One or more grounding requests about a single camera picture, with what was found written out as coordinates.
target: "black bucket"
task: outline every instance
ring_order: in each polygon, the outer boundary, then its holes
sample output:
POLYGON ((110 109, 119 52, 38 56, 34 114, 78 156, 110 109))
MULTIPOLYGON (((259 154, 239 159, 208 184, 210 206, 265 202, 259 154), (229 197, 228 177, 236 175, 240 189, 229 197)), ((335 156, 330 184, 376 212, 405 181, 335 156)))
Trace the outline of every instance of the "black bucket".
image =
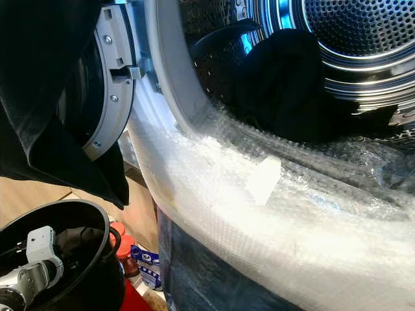
MULTIPOLYGON (((86 256, 90 260, 86 258, 85 266, 70 277, 65 276, 64 272, 62 280, 37 296, 27 310, 118 311, 124 300, 125 280, 115 254, 116 248, 110 244, 110 223, 105 211, 94 203, 83 200, 43 205, 0 231, 0 253, 26 240, 29 231, 45 225, 51 226, 57 235, 66 229, 88 227, 101 230, 103 236, 89 248, 89 255, 86 256)), ((12 259, 2 260, 0 276, 26 263, 24 251, 12 259)))

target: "black cloth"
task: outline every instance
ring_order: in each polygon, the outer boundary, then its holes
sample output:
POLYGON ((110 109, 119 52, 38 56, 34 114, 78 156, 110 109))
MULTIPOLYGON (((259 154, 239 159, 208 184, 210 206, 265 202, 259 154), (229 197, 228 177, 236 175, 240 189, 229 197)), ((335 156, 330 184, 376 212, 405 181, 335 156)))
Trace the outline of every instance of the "black cloth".
POLYGON ((101 5, 0 1, 0 176, 82 189, 122 209, 128 184, 118 144, 92 162, 55 115, 101 5))
POLYGON ((233 112, 262 130, 302 143, 390 133, 397 106, 353 116, 359 105, 327 93, 324 78, 316 36, 277 31, 252 49, 236 73, 233 112))

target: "white tag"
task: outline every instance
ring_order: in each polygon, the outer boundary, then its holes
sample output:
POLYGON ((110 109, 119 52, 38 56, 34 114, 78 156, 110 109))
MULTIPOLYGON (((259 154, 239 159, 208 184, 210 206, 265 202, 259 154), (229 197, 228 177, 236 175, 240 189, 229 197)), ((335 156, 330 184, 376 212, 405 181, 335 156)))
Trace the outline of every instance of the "white tag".
POLYGON ((257 165, 246 182, 248 190, 256 204, 265 205, 281 177, 281 160, 272 155, 257 165))

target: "stainless steel drum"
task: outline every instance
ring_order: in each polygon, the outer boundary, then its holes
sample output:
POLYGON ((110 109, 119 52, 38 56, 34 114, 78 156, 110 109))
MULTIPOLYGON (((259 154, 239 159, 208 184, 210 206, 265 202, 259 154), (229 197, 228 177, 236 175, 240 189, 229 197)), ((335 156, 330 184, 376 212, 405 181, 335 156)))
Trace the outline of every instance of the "stainless steel drum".
POLYGON ((237 70, 256 43, 279 29, 308 30, 320 42, 327 90, 357 101, 360 111, 398 104, 392 122, 404 124, 404 131, 384 142, 415 150, 415 0, 179 1, 189 40, 244 18, 261 25, 197 60, 213 98, 226 102, 226 73, 237 70))

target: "screw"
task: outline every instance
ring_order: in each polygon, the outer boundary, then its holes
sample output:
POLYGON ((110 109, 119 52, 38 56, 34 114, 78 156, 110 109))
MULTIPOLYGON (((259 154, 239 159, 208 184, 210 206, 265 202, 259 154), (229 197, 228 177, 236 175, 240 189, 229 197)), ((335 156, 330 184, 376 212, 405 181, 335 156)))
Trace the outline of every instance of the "screw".
POLYGON ((112 44, 112 38, 110 36, 105 35, 104 36, 104 42, 106 44, 112 44))
POLYGON ((110 96, 110 100, 111 100, 112 102, 118 102, 118 96, 117 96, 117 95, 111 95, 111 96, 110 96))

